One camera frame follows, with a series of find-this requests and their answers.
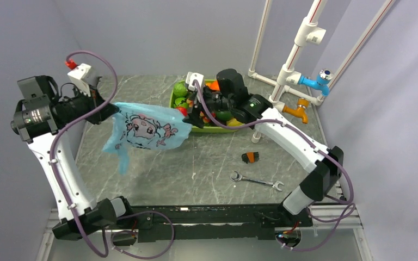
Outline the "blue plastic bag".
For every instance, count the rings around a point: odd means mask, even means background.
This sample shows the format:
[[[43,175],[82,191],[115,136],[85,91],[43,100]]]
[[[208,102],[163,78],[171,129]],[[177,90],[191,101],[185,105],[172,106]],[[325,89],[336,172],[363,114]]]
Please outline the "blue plastic bag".
[[[127,173],[128,148],[171,150],[189,137],[192,125],[183,122],[184,115],[175,108],[152,104],[115,102],[119,111],[112,116],[112,134],[102,150],[118,156],[118,173]]]

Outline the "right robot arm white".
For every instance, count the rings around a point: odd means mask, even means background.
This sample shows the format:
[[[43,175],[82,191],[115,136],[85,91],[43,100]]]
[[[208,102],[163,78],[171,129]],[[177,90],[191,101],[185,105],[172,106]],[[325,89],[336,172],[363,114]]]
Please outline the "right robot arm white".
[[[343,174],[342,150],[338,147],[329,149],[312,140],[286,120],[268,99],[251,94],[235,69],[220,71],[216,80],[219,91],[213,92],[205,86],[202,74],[187,73],[185,84],[192,92],[193,105],[184,122],[203,128],[200,114],[213,120],[215,111],[229,111],[243,128],[260,132],[293,156],[308,175],[281,202],[278,218],[285,226],[294,224],[299,213],[312,203],[323,200]]]

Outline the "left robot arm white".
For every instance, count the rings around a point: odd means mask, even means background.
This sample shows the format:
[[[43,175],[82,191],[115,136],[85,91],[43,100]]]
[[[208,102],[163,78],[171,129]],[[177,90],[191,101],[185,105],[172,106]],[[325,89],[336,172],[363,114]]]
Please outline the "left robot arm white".
[[[97,109],[104,102],[96,87],[98,83],[96,77],[86,94],[79,85],[74,85],[75,95],[69,98],[61,97],[50,76],[33,76],[17,82],[23,99],[17,103],[11,128],[33,152],[49,181],[59,218],[52,232],[61,240],[76,241],[83,233],[89,235],[110,225],[128,228],[135,219],[123,196],[97,202],[88,193],[70,153],[69,138],[61,133],[84,114],[89,115],[88,122],[97,125],[118,112],[118,107],[110,103]]]

